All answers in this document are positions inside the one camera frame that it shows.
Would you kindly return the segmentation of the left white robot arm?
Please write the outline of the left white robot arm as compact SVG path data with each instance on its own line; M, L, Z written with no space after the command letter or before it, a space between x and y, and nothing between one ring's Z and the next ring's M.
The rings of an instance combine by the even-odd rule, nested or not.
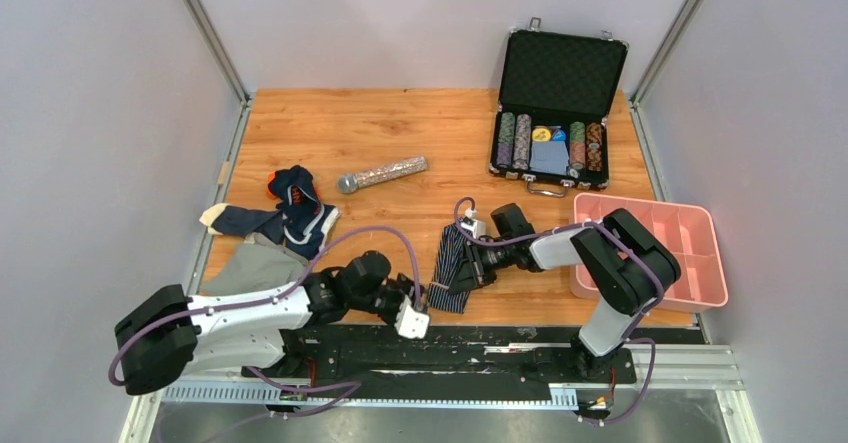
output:
M184 375L225 368L273 367L293 376L307 352L285 333L338 322L351 310L378 316L403 338L421 339L431 321L415 300L423 291L390 270L383 254L367 251L344 267L248 293L199 296L164 286L116 324L110 382L138 396Z

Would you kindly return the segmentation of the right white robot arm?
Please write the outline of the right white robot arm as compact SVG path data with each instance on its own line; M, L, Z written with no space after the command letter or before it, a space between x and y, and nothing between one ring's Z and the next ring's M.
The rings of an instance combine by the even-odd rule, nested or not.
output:
M584 380L596 380L609 370L610 354L682 275L672 253L624 208L598 220L538 232L517 205L508 204L492 212L498 233L490 236L476 216L473 199L465 201L466 210L453 212L464 242L457 267L449 273L448 292L490 285L498 270L509 267L531 273L583 267L601 295L570 355L573 371Z

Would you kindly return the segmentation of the navy striped underwear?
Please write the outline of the navy striped underwear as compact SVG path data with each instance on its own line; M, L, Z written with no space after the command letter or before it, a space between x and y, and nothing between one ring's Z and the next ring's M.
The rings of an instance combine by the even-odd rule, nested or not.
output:
M465 248L466 239L456 226L445 226L440 237L434 273L427 290L427 304L430 308L455 314L464 313L470 292L451 294L449 289L465 259Z

